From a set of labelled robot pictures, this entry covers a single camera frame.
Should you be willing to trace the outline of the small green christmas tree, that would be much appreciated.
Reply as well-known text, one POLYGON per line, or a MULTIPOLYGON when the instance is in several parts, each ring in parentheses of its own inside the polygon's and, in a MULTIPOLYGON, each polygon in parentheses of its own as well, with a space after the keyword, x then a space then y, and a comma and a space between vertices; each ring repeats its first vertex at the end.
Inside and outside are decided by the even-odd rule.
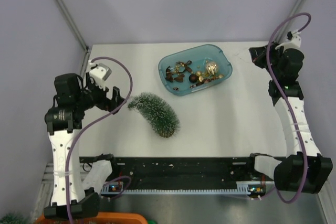
POLYGON ((137 111, 162 138, 172 137, 180 129, 180 120, 174 109, 154 93, 142 92, 128 103, 128 109, 137 111))

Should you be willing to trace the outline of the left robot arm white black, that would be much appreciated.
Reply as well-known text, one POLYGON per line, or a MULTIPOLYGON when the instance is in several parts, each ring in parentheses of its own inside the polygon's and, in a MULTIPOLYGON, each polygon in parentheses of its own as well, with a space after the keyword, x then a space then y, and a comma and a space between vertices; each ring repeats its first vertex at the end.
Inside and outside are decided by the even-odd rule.
POLYGON ((99 212, 99 193, 107 180, 114 180, 119 168, 112 163, 113 155, 102 154, 93 159, 90 172, 81 179, 77 140, 82 120, 88 109, 97 107, 115 114, 124 99, 117 87, 112 98, 105 81, 109 71, 91 70, 82 79, 75 73, 57 76, 54 80, 56 95, 45 115, 48 137, 52 146, 54 189, 50 206, 44 216, 53 220, 94 218, 99 212))

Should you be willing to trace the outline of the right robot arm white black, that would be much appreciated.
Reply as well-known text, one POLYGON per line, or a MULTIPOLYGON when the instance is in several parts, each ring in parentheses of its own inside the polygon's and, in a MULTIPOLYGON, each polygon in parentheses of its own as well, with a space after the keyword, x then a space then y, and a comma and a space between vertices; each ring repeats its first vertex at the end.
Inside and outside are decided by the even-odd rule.
POLYGON ((281 121, 286 141, 286 157, 278 160, 268 154, 255 153, 254 162, 245 166, 245 174, 252 180, 265 174, 275 182, 279 191, 299 189, 303 175, 304 193, 317 194, 329 177, 333 164, 317 148, 304 112, 303 91, 298 82, 304 54, 294 48, 270 47, 266 59, 265 46, 249 49, 252 62, 273 72, 280 86, 269 81, 268 93, 281 121))

